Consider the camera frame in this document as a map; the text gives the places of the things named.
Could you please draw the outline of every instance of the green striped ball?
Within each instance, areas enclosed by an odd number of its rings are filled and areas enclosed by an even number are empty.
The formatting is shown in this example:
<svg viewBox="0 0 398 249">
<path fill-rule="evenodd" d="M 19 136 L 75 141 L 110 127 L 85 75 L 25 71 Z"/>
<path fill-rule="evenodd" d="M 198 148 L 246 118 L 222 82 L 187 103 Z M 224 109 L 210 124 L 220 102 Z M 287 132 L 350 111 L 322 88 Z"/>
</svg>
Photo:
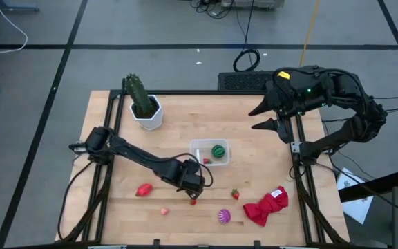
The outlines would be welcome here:
<svg viewBox="0 0 398 249">
<path fill-rule="evenodd" d="M 211 149 L 211 154 L 215 158 L 222 158 L 225 155 L 225 149 L 222 145 L 215 145 L 213 149 Z"/>
</svg>

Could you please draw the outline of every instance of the yellow cable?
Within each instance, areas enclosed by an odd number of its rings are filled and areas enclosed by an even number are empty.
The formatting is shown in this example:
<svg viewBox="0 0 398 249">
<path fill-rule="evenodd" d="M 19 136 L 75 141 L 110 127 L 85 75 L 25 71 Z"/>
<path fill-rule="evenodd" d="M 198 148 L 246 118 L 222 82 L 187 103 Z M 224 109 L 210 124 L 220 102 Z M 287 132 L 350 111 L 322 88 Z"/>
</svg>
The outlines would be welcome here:
<svg viewBox="0 0 398 249">
<path fill-rule="evenodd" d="M 320 3 L 321 3 L 321 0 L 317 0 L 316 6 L 314 7 L 314 11 L 313 11 L 313 13 L 312 13 L 311 22 L 310 22 L 310 27 L 308 28 L 307 36 L 305 37 L 305 43 L 303 44 L 303 51 L 302 51 L 302 55 L 301 55 L 301 62 L 298 64 L 299 67 L 302 66 L 303 60 L 305 59 L 305 52 L 306 52 L 306 50 L 307 50 L 308 40 L 310 39 L 310 34 L 311 34 L 311 31 L 312 31 L 312 28 L 314 27 L 314 23 L 316 22 L 317 12 L 319 11 L 319 5 L 320 5 Z"/>
</svg>

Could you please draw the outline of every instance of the potted cactus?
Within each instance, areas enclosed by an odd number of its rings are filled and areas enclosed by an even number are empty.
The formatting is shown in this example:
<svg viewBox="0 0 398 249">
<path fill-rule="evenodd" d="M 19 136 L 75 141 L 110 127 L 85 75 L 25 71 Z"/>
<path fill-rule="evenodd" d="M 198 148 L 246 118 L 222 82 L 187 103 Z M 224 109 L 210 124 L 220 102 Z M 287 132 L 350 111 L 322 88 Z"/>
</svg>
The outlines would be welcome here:
<svg viewBox="0 0 398 249">
<path fill-rule="evenodd" d="M 162 125 L 162 107 L 155 95 L 148 95 L 137 75 L 129 74 L 125 79 L 127 93 L 133 99 L 130 111 L 134 119 L 145 129 L 152 131 Z"/>
</svg>

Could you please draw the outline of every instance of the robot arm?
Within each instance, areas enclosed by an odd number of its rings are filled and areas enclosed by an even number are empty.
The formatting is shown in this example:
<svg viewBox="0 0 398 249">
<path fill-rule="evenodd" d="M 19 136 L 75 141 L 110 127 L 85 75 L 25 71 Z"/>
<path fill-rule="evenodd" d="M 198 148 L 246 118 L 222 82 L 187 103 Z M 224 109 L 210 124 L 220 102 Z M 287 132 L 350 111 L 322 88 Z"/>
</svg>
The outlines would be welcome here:
<svg viewBox="0 0 398 249">
<path fill-rule="evenodd" d="M 276 112 L 277 120 L 270 118 L 252 129 L 277 131 L 281 140 L 289 143 L 289 131 L 284 120 L 320 107 L 336 105 L 352 109 L 356 114 L 346 120 L 342 128 L 315 142 L 302 142 L 296 147 L 303 162 L 315 163 L 320 153 L 338 149 L 347 142 L 368 142 L 386 123 L 388 115 L 372 96 L 364 93 L 357 75 L 340 69 L 318 66 L 280 68 L 266 82 L 263 101 L 249 113 L 250 116 L 266 111 Z"/>
<path fill-rule="evenodd" d="M 153 170 L 157 177 L 177 187 L 178 191 L 185 190 L 192 199 L 198 198 L 203 191 L 205 179 L 202 177 L 201 164 L 198 161 L 189 159 L 181 162 L 176 157 L 158 158 L 116 136 L 107 127 L 93 128 L 85 143 L 70 145 L 69 147 L 75 151 L 75 147 L 78 146 L 84 147 L 88 152 L 89 161 L 99 165 L 108 164 L 112 155 L 123 156 L 132 160 Z"/>
</svg>

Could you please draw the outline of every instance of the purple toy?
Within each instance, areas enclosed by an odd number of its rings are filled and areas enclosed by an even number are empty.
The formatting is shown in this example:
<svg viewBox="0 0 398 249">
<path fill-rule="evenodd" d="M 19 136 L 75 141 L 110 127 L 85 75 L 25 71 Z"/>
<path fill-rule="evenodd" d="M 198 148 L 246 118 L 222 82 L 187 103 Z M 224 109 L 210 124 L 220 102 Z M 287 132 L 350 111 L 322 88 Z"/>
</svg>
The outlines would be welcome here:
<svg viewBox="0 0 398 249">
<path fill-rule="evenodd" d="M 219 211 L 218 218 L 222 224 L 226 224 L 226 223 L 229 223 L 229 220 L 231 220 L 231 215 L 228 210 L 223 209 L 223 210 Z"/>
</svg>

